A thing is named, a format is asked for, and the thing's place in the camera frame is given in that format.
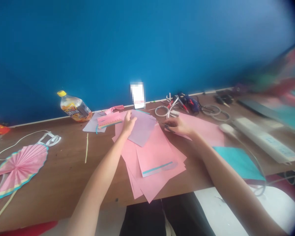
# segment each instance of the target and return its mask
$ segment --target bottle label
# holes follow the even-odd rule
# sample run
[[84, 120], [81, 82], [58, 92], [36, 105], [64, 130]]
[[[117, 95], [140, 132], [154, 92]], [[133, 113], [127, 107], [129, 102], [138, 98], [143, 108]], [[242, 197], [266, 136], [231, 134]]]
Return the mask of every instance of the bottle label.
[[79, 122], [87, 121], [92, 117], [91, 110], [85, 105], [84, 102], [82, 102], [78, 107], [76, 107], [74, 103], [71, 103], [62, 109], [65, 113], [67, 113], [67, 115]]

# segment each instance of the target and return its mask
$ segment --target juice bottle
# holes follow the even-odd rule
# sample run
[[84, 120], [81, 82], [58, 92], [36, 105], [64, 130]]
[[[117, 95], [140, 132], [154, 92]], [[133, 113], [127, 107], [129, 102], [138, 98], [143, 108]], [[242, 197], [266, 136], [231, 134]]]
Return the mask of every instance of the juice bottle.
[[57, 92], [57, 94], [61, 97], [61, 109], [67, 113], [67, 115], [71, 116], [72, 119], [77, 122], [85, 122], [92, 118], [93, 113], [82, 99], [69, 96], [63, 90]]

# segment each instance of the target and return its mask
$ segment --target dark pants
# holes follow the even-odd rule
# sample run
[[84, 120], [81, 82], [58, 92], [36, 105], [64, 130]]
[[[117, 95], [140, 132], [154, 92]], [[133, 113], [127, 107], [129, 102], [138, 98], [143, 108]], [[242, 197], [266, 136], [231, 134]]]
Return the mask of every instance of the dark pants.
[[163, 210], [177, 236], [215, 235], [192, 192], [128, 206], [120, 236], [166, 235]]

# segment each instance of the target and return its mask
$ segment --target power strip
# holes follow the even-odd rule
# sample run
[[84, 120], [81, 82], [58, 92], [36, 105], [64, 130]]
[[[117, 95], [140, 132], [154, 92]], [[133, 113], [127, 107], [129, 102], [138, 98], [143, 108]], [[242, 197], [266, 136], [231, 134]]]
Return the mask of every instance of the power strip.
[[261, 127], [251, 120], [247, 118], [238, 118], [233, 121], [233, 124], [278, 163], [295, 161], [295, 152], [275, 139], [272, 135], [264, 132]]

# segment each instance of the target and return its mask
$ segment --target pink paper fan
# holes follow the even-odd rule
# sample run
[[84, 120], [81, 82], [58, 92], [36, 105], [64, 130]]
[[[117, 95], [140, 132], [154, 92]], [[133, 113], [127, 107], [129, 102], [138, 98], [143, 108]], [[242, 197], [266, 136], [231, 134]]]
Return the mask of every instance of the pink paper fan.
[[44, 165], [48, 147], [35, 144], [23, 147], [9, 156], [0, 166], [0, 175], [10, 173], [0, 187], [0, 198], [10, 195], [26, 184]]

